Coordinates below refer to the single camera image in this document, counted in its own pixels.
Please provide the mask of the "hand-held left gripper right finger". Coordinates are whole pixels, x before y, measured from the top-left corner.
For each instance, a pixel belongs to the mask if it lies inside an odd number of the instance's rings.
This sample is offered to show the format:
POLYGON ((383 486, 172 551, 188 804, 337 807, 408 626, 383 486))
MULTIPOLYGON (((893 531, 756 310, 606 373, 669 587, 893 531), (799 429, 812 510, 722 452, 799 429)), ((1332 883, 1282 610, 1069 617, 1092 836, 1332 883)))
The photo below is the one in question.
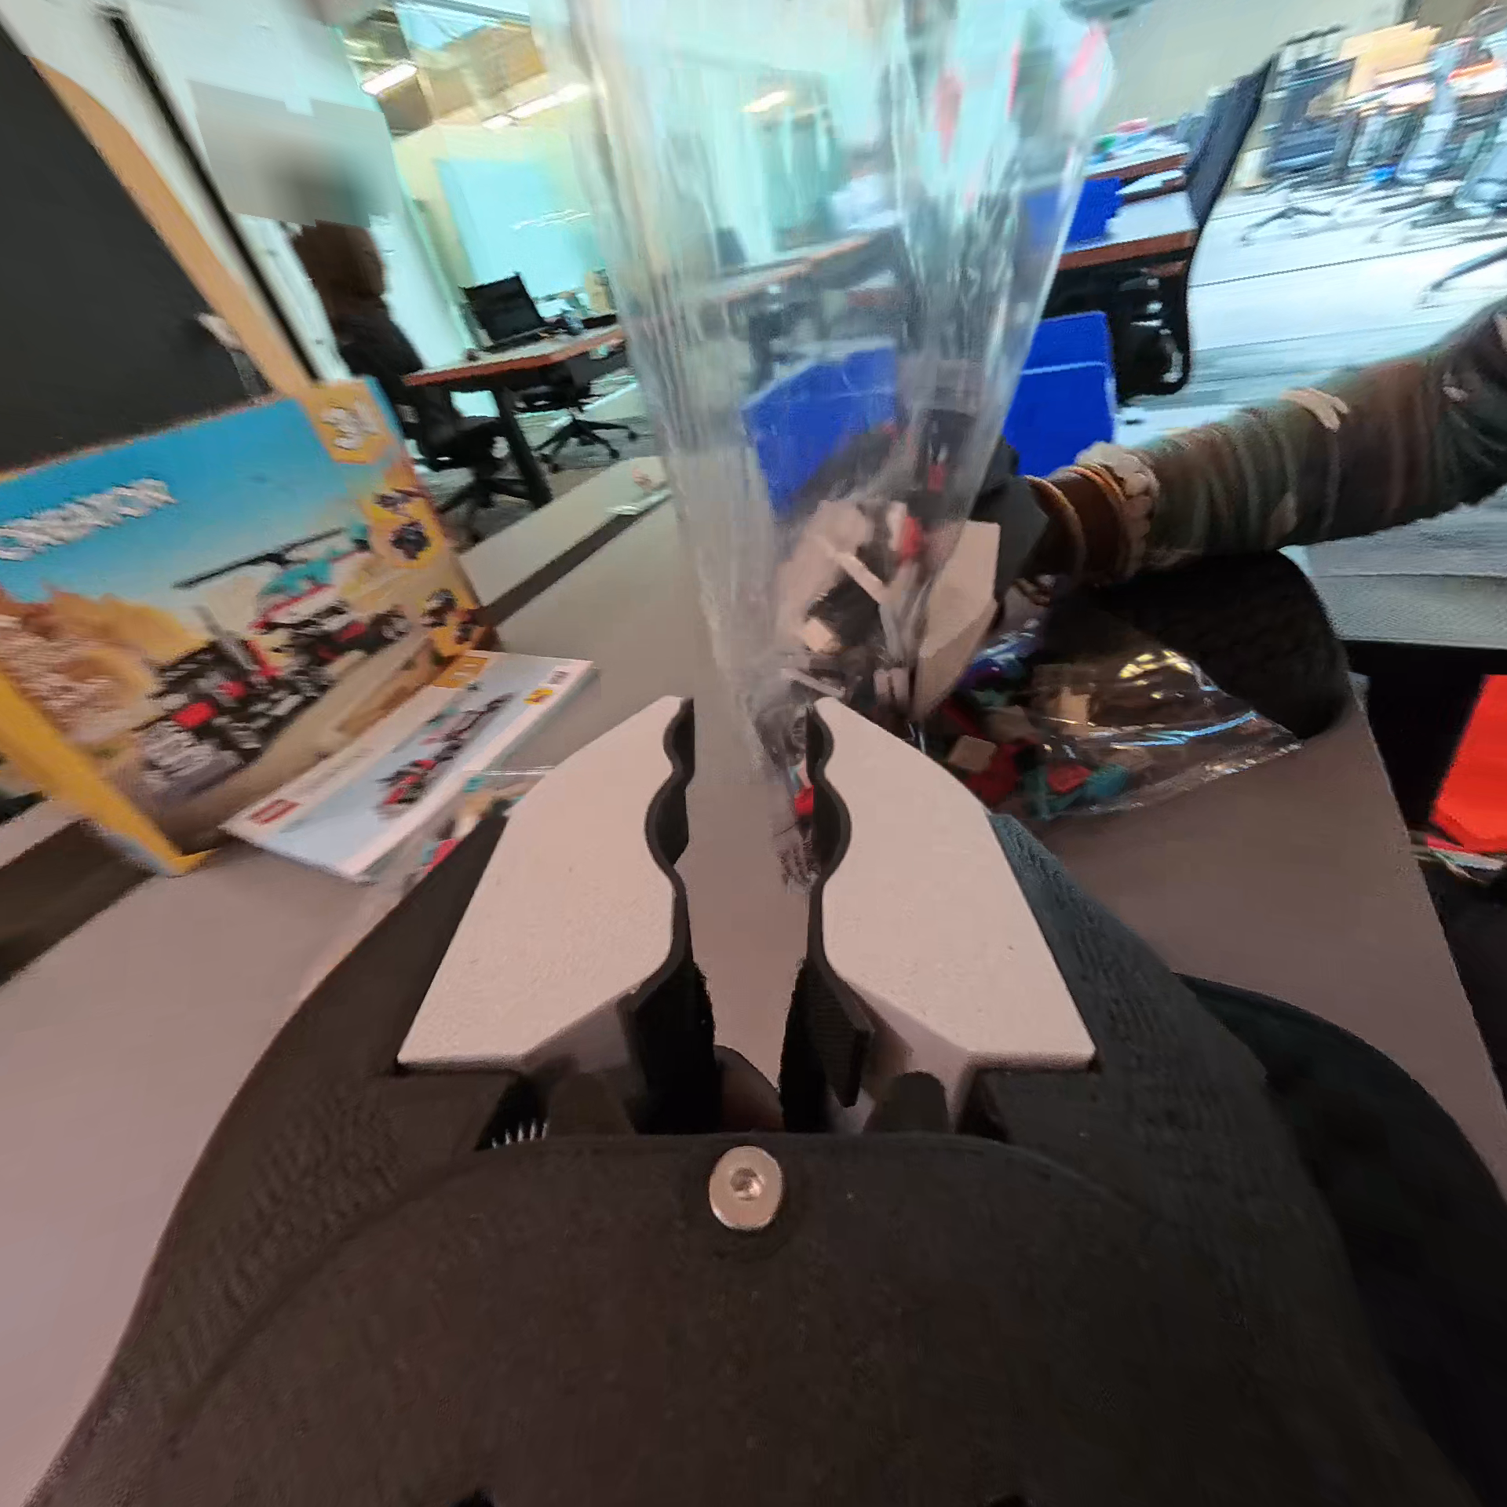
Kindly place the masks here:
POLYGON ((1095 1048, 986 809, 834 698, 805 714, 803 962, 785 1017, 789 1125, 864 1125, 929 1076, 957 1125, 991 1071, 1090 1069, 1095 1048))

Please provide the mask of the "blue plastic bin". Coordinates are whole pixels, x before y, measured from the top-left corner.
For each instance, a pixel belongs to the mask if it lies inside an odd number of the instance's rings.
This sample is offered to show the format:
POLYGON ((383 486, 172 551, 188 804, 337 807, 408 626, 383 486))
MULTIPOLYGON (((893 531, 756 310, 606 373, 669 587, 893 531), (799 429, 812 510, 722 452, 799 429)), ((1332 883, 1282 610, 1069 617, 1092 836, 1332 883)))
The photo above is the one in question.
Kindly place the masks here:
MULTIPOLYGON (((783 506, 846 441, 898 422, 893 341, 850 343, 839 355, 776 377, 740 407, 769 501, 783 506)), ((1045 477, 1117 427, 1117 388, 1103 312, 1049 318, 1031 337, 1002 436, 1018 472, 1045 477)))
POLYGON ((1022 213, 1029 242, 1076 249, 1101 240, 1119 213, 1122 188, 1121 178, 1103 176, 1087 178, 1070 190, 1058 185, 1027 192, 1022 213))

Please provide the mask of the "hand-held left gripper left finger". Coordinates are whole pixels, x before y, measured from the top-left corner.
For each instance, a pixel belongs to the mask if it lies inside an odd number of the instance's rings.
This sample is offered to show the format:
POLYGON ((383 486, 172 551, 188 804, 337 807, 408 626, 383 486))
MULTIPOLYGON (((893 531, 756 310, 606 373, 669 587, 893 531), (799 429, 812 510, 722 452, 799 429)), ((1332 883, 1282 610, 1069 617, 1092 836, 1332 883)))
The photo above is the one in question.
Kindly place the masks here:
POLYGON ((398 1051, 421 1073, 597 1075, 640 1118, 717 1118, 708 990, 676 863, 692 701, 661 696, 559 762, 503 820, 398 1051))

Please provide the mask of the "lego instruction booklet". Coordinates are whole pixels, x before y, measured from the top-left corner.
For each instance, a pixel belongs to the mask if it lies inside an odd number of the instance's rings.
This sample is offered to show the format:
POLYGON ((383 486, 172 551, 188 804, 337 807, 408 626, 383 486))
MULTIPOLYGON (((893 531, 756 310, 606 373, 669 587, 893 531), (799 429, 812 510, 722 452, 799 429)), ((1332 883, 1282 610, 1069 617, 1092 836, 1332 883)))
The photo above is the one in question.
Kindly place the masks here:
POLYGON ((588 658, 462 653, 338 755, 245 806, 220 831, 364 881, 471 777, 511 759, 593 673, 588 658))

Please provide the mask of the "black office chair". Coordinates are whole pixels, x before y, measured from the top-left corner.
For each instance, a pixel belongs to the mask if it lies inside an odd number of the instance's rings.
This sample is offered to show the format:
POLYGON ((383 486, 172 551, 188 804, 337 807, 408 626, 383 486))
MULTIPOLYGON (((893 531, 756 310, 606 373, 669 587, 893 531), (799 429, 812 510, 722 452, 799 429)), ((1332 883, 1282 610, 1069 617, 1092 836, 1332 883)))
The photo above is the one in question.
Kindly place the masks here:
POLYGON ((1192 257, 1268 93, 1270 56, 1209 106, 1187 161, 1192 246, 1140 264, 1119 282, 1110 307, 1117 398, 1130 404, 1180 391, 1192 373, 1189 291, 1192 257))
POLYGON ((496 454, 502 440, 498 418, 466 416, 444 393, 432 389, 399 389, 396 413, 405 440, 417 450, 426 472, 464 474, 455 493, 444 499, 435 495, 441 517, 471 517, 511 495, 496 454))
MULTIPOLYGON (((582 312, 570 300, 559 312, 543 314, 518 274, 462 289, 462 296, 482 335, 480 348, 469 352, 475 357, 518 353, 548 341, 572 341, 584 334, 615 330, 613 314, 582 312)), ((516 368, 502 377, 514 413, 557 418, 555 429, 534 443, 536 456, 550 474, 559 474, 561 457, 573 454, 590 457, 590 465, 616 463, 622 452, 613 436, 636 441, 636 431, 629 423, 595 422, 586 413, 597 395, 597 382, 625 366, 625 341, 613 337, 566 357, 563 364, 516 368)))

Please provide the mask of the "clear bag of colourful bricks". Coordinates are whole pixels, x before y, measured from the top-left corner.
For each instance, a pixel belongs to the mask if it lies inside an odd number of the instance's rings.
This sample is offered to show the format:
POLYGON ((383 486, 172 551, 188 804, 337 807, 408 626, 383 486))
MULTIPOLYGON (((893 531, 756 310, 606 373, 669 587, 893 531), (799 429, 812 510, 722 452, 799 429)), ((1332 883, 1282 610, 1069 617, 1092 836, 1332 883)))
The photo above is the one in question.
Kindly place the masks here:
POLYGON ((1034 615, 973 653, 916 746, 990 813, 1042 827, 1191 793, 1296 737, 1139 630, 1034 615))

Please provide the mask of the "person's right forearm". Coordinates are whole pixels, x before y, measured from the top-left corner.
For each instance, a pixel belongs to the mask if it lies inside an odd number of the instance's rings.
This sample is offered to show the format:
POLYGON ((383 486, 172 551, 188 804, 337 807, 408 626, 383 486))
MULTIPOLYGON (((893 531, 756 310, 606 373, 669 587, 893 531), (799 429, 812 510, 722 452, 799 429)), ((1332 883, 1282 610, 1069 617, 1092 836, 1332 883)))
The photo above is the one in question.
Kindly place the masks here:
POLYGON ((1106 461, 1126 490, 1115 578, 1379 535, 1505 483, 1505 310, 1435 344, 1106 461))

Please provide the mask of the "wood-edged office desk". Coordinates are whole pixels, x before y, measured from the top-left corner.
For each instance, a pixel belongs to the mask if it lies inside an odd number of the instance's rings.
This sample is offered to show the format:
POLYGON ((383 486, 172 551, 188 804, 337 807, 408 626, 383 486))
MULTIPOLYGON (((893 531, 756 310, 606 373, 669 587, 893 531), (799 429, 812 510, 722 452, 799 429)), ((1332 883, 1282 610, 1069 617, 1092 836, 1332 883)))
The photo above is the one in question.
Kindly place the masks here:
POLYGON ((552 501, 547 475, 559 470, 557 454, 572 440, 600 449, 609 461, 618 461, 618 449, 609 434, 629 441, 638 431, 618 420, 591 420, 593 379, 627 366, 624 328, 611 318, 595 319, 582 332, 554 332, 525 344, 502 350, 471 352, 459 364, 416 370, 401 377, 407 389, 442 393, 487 393, 502 425, 502 440, 516 472, 512 497, 534 511, 552 501), (516 398, 529 413, 559 413, 563 423, 543 443, 539 457, 527 441, 516 414, 516 398))
POLYGON ((1101 240, 1076 249, 1063 248, 1054 278, 1139 269, 1158 258, 1191 257, 1201 226, 1192 206, 1189 160, 1189 147, 1156 140, 1090 165, 1085 179, 1122 179, 1121 208, 1101 240))

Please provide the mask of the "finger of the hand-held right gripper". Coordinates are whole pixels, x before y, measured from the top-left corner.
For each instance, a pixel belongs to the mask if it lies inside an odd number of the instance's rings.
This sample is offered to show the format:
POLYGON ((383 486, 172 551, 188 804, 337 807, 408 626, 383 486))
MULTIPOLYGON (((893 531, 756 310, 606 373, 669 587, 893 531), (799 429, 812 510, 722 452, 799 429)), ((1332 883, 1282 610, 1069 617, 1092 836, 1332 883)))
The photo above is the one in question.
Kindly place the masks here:
POLYGON ((970 666, 999 612, 1000 526, 970 520, 934 576, 911 669, 911 714, 927 718, 970 666))

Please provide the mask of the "large clear plastic bag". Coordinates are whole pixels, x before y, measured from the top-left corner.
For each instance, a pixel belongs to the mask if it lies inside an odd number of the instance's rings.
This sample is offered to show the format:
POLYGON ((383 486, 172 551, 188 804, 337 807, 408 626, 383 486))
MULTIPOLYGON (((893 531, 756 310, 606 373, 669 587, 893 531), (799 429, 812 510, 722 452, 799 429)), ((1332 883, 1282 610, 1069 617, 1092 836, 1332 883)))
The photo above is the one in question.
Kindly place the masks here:
MULTIPOLYGON (((649 404, 715 664, 812 883, 805 714, 905 736, 930 583, 966 522, 1061 244, 1024 197, 1083 183, 1112 77, 1087 4, 532 4, 649 404), (893 341, 896 423, 780 508, 740 407, 893 341)), ((1047 483, 1049 587, 1113 524, 1047 483)))

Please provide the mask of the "colourful lego set box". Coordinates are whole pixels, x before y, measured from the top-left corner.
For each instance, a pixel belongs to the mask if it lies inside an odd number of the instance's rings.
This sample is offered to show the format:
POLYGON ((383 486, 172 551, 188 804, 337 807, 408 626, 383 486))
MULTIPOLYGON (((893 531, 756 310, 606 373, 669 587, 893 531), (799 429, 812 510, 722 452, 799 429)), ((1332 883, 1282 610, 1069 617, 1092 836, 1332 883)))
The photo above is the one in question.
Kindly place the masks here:
POLYGON ((179 872, 477 649, 372 379, 3 474, 3 795, 179 872))

